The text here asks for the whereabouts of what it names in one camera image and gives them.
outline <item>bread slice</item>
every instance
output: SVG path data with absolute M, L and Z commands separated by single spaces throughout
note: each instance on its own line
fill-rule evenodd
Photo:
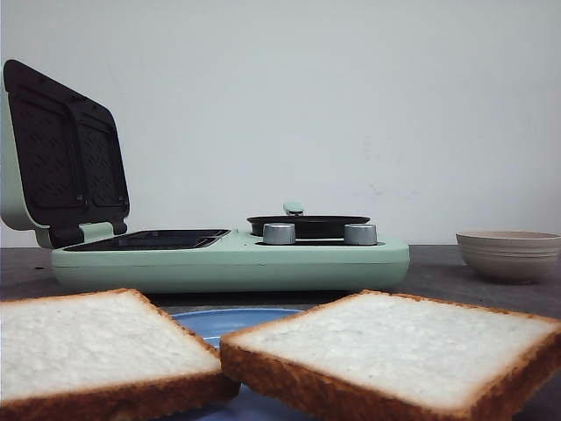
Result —
M 507 420 L 561 366 L 561 322 L 373 291 L 229 333 L 222 370 L 328 420 Z
M 217 351 L 138 291 L 0 303 L 0 419 L 145 420 L 233 398 Z

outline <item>ceramic bowl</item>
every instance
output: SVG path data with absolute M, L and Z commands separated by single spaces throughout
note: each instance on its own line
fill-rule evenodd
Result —
M 503 282 L 531 282 L 547 274 L 561 252 L 561 236 L 542 232 L 458 232 L 456 239 L 468 266 Z

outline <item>blue plate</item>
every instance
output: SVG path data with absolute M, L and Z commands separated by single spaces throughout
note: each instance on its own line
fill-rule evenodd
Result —
M 174 319 L 218 347 L 220 336 L 247 326 L 283 318 L 298 310 L 229 309 L 175 314 Z M 245 385 L 239 395 L 228 403 L 213 403 L 200 410 L 190 410 L 160 421 L 312 421 L 297 410 L 270 397 L 252 392 Z

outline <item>countertop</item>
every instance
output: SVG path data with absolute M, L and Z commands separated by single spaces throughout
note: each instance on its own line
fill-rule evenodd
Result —
M 561 318 L 561 261 L 544 278 L 526 285 L 492 283 L 461 260 L 456 246 L 412 246 L 406 278 L 389 292 L 400 292 Z M 41 248 L 1 250 L 0 299 L 59 296 L 72 291 L 60 286 L 50 269 L 50 252 Z M 305 310 L 348 294 L 346 291 L 212 293 L 149 295 L 171 313 L 239 307 Z M 514 421 L 561 419 L 561 375 L 530 398 Z

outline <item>silver knob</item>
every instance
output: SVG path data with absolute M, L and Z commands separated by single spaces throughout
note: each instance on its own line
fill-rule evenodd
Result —
M 344 243 L 349 246 L 373 246 L 377 242 L 376 225 L 347 224 L 344 226 Z
M 296 230 L 294 224 L 265 224 L 263 225 L 263 242 L 275 246 L 294 244 Z

